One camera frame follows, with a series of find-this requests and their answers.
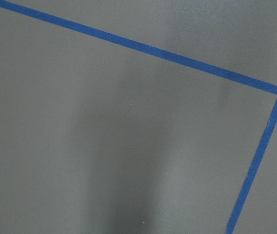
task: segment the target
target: blue grid line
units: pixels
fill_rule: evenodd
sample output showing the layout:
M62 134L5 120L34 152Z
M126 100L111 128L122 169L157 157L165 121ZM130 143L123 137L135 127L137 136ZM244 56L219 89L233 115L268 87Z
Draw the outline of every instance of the blue grid line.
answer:
M65 27L80 33L87 34L89 36L93 36L99 39L103 39L115 44L119 44L121 46L125 46L127 48L137 50L152 56L156 56L180 65L184 65L190 68L194 68L215 76L219 76L221 78L229 79L244 85L248 85L260 90L264 90L266 92L276 94L277 95L277 85L258 80L252 77L244 76L242 74L238 74L220 67L216 67L201 61L197 61L191 58L187 58L181 55L177 55L175 53L165 51L153 46L149 46L134 40L130 40L127 38L123 38L105 31L101 31L89 26L85 26L83 24L79 24L70 20L66 20L63 18L59 18L47 13L43 13L31 8L27 8L18 4L14 4L11 2L7 2L4 0L0 0L0 7L20 13L22 15L30 16L38 20L42 20L45 22L49 22L61 27ZM241 191L239 193L239 197L236 201L236 204L234 206L234 209L231 213L231 216L229 218L229 221L226 226L226 234L232 234L234 231L234 228L237 224L237 221L239 219L240 213L243 209L243 206L245 204L245 201L247 199L248 193L251 189L252 183L255 179L256 173L258 171L258 168L260 166L261 160L264 156L264 153L267 149L267 146L269 144L269 140L272 136L273 130L277 124L277 98L276 102L273 106L270 118L268 120L267 126L262 134L262 137L260 139L259 145L257 147L255 156L252 160L251 166L248 170L248 174L245 178L245 181L243 183L243 186L241 188Z
M226 234L232 234L234 231L234 228L237 224L238 218L240 216L240 213L242 211L242 208L244 206L244 203L246 201L246 198L250 192L252 183L255 179L256 173L259 169L260 162L263 159L263 156L265 154L265 151L267 149L270 137L274 131L274 128L277 124L277 99L274 104L274 107L271 111L270 118L268 120L267 126L261 136L259 145L256 149L255 156L252 160L251 166L249 168L249 171L247 173L247 176L244 180L244 183L242 185L241 191L239 193L239 197L236 201L236 204L234 206L234 209L231 213L231 216L229 218L227 227L226 227Z

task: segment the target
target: blue line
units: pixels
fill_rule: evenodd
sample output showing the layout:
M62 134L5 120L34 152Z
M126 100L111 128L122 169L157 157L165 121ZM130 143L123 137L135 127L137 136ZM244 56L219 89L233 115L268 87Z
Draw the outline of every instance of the blue line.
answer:
M66 19L62 19L56 16L52 16L37 10L33 10L21 5L17 5L11 2L7 2L4 0L0 0L0 7L14 11L26 16L30 16L33 18L36 18L38 20L42 20L45 22L49 22L61 27L65 27L80 33L87 34L92 37L96 37L102 40L106 40L118 45L125 46L127 48L137 50L152 56L156 56L180 65L184 65L190 68L194 68L212 75L216 75L218 77L222 77L225 79L229 79L241 84L245 84L260 90L264 90L266 92L277 94L277 85L267 83L265 81L261 81L258 79L254 79L248 76L244 76L226 69L222 69L204 62L200 62L191 58L187 58L181 55L174 54L169 51L165 51L150 45L146 45L134 40L130 40L127 38L123 38L108 32L101 31L99 29L91 28L88 26L85 26L83 24L79 24L73 21L69 21Z
M266 129L261 136L258 148L255 152L255 156L252 160L251 166L249 168L249 171L247 173L247 176L244 180L244 183L242 185L241 191L239 193L239 197L236 201L235 207L231 213L231 216L229 218L227 227L226 227L226 234L232 234L234 231L234 228L237 224L238 218L240 216L240 213L243 209L244 203L246 201L246 198L249 194L249 191L251 189L252 183L254 181L254 178L256 176L256 173L259 169L260 162L264 156L264 153L266 151L266 148L268 146L270 137L274 131L274 128L277 123L277 99L275 102L275 105L273 107L273 110L271 112L269 121L267 123Z

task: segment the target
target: gray surface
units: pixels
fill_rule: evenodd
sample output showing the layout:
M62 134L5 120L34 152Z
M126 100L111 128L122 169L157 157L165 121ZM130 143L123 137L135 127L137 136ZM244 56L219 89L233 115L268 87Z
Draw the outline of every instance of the gray surface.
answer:
M277 233L277 126L235 233Z
M277 6L57 2L22 1L277 83ZM0 9L0 234L223 234L274 100Z

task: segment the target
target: gray floor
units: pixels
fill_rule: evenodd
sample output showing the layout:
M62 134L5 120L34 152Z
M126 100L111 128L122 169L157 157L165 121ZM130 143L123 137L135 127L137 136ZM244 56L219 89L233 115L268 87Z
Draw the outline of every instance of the gray floor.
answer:
M13 2L277 84L275 1ZM275 99L0 9L0 234L223 234ZM235 233L277 233L277 127Z

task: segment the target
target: blue stripe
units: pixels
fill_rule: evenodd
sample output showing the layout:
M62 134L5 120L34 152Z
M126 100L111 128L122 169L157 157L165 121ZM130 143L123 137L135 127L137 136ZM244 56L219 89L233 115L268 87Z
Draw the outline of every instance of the blue stripe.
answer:
M180 65L184 65L190 68L194 68L212 75L216 75L218 77L222 77L225 79L229 79L241 84L245 84L260 90L264 90L266 92L277 94L277 85L267 83L265 81L261 81L258 79L254 79L248 76L244 76L226 69L222 69L211 64L207 64L204 62L200 62L191 58L187 58L181 55L174 54L169 51L165 51L150 45L146 45L134 40L130 40L127 38L123 38L108 32L101 31L99 29L91 28L73 21L69 21L66 19L62 19L56 16L52 16L37 10L33 10L21 5L17 5L14 3L10 3L7 1L0 0L0 7L11 10L26 16L30 16L45 22L49 22L61 27L65 27L80 33L84 33L90 35L92 37L96 37L102 40L106 40L118 45L125 46L127 48L137 50L152 56L156 56Z
M229 218L227 228L226 228L226 234L232 234L234 231L234 228L237 224L238 218L240 216L240 213L243 209L244 203L246 201L246 198L249 194L249 191L251 189L252 183L254 181L254 178L256 176L256 173L259 169L260 162L264 156L264 153L267 149L270 137L274 131L274 128L277 123L277 99L275 102L275 105L273 107L273 110L271 112L270 118L268 120L266 129L261 136L258 148L255 152L255 156L252 160L251 166L249 168L249 171L247 173L247 176L244 180L243 186L241 188L241 191L239 193L239 197L236 201L236 204L234 206L234 209L231 213L231 216Z

